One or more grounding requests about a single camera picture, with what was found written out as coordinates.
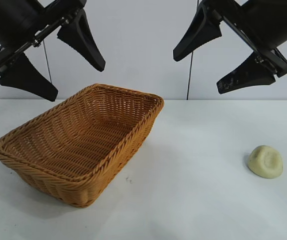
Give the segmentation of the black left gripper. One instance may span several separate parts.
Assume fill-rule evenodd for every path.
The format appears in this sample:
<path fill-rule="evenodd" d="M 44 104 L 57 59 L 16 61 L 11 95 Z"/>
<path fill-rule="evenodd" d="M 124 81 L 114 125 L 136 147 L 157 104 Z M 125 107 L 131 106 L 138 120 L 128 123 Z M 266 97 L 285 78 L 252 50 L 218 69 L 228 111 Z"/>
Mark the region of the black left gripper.
<path fill-rule="evenodd" d="M 16 59 L 0 73 L 0 85 L 54 102 L 57 88 L 37 71 L 23 52 L 40 45 L 60 26 L 57 38 L 102 72 L 106 61 L 94 41 L 83 10 L 85 5 L 84 0 L 55 0 L 46 7 L 37 0 L 0 0 L 0 71 Z"/>

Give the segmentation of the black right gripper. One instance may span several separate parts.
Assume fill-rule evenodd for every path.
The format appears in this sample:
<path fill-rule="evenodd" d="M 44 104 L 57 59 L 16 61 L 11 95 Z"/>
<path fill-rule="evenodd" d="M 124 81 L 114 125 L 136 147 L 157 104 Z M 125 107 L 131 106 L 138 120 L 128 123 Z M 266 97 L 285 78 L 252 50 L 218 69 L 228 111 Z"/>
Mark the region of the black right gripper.
<path fill-rule="evenodd" d="M 186 33 L 173 49 L 173 59 L 179 62 L 200 46 L 221 37 L 221 21 L 254 52 L 216 83 L 220 94 L 268 86 L 276 82 L 273 74 L 278 77 L 287 74 L 287 59 L 278 50 L 287 41 L 287 0 L 248 0 L 243 5 L 235 0 L 201 1 Z"/>

